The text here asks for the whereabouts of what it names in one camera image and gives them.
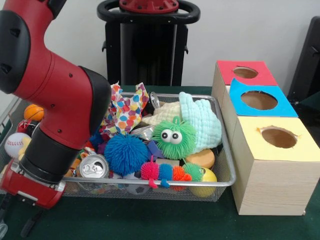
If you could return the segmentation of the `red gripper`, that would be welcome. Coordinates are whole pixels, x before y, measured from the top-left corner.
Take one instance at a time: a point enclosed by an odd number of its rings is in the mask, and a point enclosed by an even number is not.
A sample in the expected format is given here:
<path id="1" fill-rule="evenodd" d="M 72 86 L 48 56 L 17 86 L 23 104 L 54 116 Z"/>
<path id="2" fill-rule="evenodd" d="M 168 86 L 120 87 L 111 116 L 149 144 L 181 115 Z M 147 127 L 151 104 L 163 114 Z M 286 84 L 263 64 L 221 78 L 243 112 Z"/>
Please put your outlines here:
<path id="1" fill-rule="evenodd" d="M 23 199 L 33 201 L 39 207 L 50 209 L 57 204 L 64 194 L 66 182 L 62 180 L 57 184 L 49 184 L 36 180 L 20 168 L 17 160 L 12 159 L 4 171 L 0 188 L 7 192 L 0 203 L 0 220 L 3 221 L 12 195 L 19 195 Z M 39 210 L 27 220 L 20 232 L 22 238 L 30 235 L 43 213 L 44 210 Z"/>

